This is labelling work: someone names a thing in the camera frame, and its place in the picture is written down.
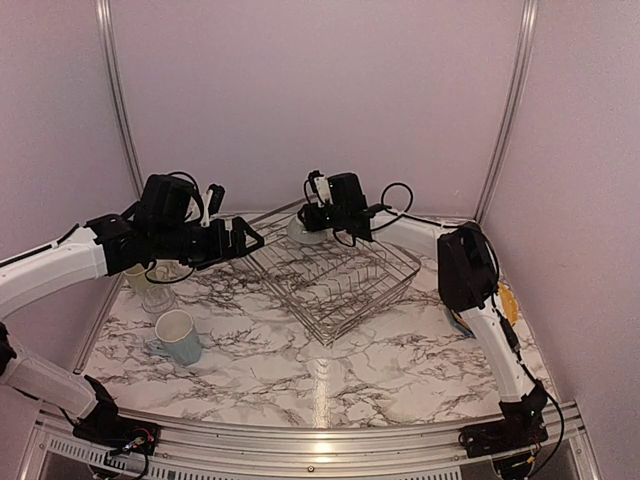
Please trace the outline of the white ribbed bowl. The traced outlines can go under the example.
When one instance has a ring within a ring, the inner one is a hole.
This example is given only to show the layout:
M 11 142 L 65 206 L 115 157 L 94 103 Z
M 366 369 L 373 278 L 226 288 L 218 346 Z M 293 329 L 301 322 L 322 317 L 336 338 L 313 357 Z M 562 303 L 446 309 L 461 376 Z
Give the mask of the white ribbed bowl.
M 308 231 L 297 215 L 294 215 L 288 223 L 287 235 L 292 241 L 301 245 L 318 245 L 328 239 L 325 230 Z

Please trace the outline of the clear glass back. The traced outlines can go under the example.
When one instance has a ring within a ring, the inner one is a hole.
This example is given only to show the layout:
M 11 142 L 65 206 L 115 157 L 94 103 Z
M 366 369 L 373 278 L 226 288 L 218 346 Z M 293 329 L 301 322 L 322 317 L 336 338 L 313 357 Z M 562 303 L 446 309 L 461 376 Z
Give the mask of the clear glass back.
M 152 285 L 142 295 L 142 308 L 150 316 L 157 318 L 174 308 L 175 294 L 168 285 Z

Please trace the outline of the green mug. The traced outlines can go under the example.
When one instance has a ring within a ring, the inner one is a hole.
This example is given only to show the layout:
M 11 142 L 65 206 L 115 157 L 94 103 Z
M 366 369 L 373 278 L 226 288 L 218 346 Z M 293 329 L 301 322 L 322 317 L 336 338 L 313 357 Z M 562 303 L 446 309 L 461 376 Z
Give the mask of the green mug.
M 130 289 L 143 296 L 149 289 L 159 286 L 169 279 L 170 269 L 166 264 L 147 269 L 137 264 L 124 271 L 124 277 Z

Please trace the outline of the light blue mug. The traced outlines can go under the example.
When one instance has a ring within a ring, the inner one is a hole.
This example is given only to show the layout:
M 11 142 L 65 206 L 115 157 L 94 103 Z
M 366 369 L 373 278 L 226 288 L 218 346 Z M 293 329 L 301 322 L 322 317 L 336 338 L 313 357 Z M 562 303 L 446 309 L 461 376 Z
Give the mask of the light blue mug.
M 197 363 L 202 355 L 194 320 L 181 309 L 162 314 L 156 321 L 154 337 L 145 340 L 143 345 L 151 355 L 171 358 L 181 366 Z

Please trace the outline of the yellow plate back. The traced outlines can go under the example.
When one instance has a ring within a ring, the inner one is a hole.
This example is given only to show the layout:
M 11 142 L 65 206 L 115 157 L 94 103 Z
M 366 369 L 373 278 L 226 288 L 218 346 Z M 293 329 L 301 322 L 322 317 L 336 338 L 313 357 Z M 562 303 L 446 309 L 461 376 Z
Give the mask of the yellow plate back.
M 519 306 L 514 293 L 504 283 L 498 283 L 498 294 L 503 312 L 511 326 L 514 326 L 519 318 Z

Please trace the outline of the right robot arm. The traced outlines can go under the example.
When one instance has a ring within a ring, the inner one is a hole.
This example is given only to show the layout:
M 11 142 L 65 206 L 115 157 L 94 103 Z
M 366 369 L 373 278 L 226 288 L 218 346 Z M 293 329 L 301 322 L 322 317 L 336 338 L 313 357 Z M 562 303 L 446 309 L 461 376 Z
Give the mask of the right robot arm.
M 543 410 L 548 395 L 528 370 L 518 336 L 499 294 L 497 256 L 474 221 L 446 225 L 368 204 L 354 173 L 311 172 L 303 184 L 306 202 L 298 221 L 304 232 L 345 233 L 353 242 L 382 241 L 437 262 L 437 289 L 446 309 L 472 332 L 497 382 L 498 421 L 463 428 L 468 456 L 498 453 L 546 441 Z

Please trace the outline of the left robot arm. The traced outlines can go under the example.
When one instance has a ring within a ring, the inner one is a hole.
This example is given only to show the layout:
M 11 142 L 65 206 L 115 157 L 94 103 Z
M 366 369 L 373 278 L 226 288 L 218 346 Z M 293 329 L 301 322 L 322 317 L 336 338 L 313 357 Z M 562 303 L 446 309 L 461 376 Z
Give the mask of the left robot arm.
M 184 172 L 153 174 L 121 214 L 75 225 L 60 239 L 1 263 L 1 315 L 69 286 L 173 260 L 194 271 L 245 257 L 264 239 L 241 217 L 216 218 L 224 190 L 200 191 Z M 1 383 L 63 410 L 76 437 L 116 447 L 153 440 L 154 425 L 120 416 L 105 387 L 30 352 L 1 332 Z

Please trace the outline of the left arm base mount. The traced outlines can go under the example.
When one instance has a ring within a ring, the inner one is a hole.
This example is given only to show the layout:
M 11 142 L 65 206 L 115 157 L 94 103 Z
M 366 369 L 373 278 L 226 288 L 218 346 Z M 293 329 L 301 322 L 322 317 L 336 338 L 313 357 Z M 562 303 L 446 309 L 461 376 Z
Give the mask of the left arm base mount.
M 159 433 L 156 423 L 120 416 L 100 425 L 82 421 L 73 428 L 74 437 L 109 447 L 116 455 L 134 452 L 151 456 Z

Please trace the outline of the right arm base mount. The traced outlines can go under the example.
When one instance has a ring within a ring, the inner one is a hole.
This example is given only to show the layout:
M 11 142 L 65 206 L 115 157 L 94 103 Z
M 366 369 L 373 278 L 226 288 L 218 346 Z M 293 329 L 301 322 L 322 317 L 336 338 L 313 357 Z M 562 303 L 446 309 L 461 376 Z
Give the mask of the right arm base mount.
M 503 419 L 467 425 L 461 429 L 458 441 L 469 458 L 478 458 L 535 446 L 548 438 L 542 420 L 523 427 L 515 420 Z

